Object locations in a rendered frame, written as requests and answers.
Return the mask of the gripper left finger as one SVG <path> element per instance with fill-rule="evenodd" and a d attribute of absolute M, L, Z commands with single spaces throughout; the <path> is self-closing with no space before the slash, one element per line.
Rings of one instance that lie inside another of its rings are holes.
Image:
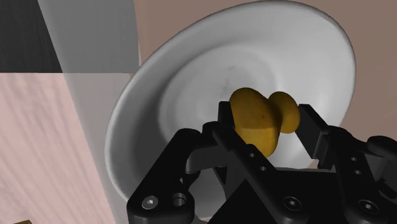
<path fill-rule="evenodd" d="M 212 168 L 226 202 L 208 224 L 303 224 L 303 200 L 288 194 L 281 172 L 236 133 L 230 103 L 203 131 L 177 131 L 127 202 L 129 224 L 193 224 L 189 188 Z"/>

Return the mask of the white plate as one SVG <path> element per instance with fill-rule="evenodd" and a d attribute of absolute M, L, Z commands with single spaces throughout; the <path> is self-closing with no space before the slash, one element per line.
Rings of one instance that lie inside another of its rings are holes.
<path fill-rule="evenodd" d="M 202 130 L 242 87 L 286 92 L 339 126 L 355 79 L 350 39 L 315 7 L 272 0 L 213 13 L 159 47 L 123 89 L 105 137 L 109 178 L 128 200 L 179 129 Z"/>

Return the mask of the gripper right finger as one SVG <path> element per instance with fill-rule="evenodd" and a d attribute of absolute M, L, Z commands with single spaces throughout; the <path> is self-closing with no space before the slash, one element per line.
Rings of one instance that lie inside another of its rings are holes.
<path fill-rule="evenodd" d="M 397 141 L 386 136 L 356 139 L 328 125 L 300 104 L 295 133 L 319 169 L 337 175 L 342 210 L 349 224 L 397 224 Z"/>

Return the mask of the yellow potato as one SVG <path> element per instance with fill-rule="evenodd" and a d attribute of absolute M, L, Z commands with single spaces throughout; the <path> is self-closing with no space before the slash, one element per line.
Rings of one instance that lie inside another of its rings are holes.
<path fill-rule="evenodd" d="M 252 88 L 240 88 L 229 99 L 235 131 L 269 157 L 277 148 L 281 133 L 290 134 L 300 124 L 298 104 L 285 92 L 265 97 Z"/>

